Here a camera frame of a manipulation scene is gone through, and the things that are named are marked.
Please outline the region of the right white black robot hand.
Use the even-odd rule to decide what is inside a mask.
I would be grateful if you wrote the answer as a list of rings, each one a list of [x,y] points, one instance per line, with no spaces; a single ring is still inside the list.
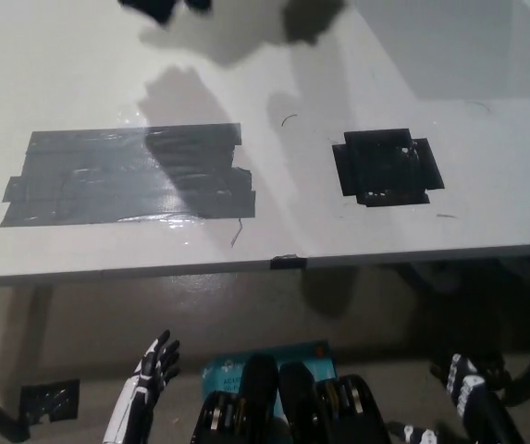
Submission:
[[[470,443],[521,443],[512,418],[489,386],[490,379],[466,355],[449,353],[432,373],[440,381],[462,421]]]

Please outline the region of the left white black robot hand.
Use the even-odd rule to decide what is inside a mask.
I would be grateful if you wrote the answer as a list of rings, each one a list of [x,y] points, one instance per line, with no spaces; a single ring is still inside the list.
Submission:
[[[179,374],[179,341],[165,330],[143,354],[126,380],[108,422],[103,443],[147,443],[154,407],[171,379]]]

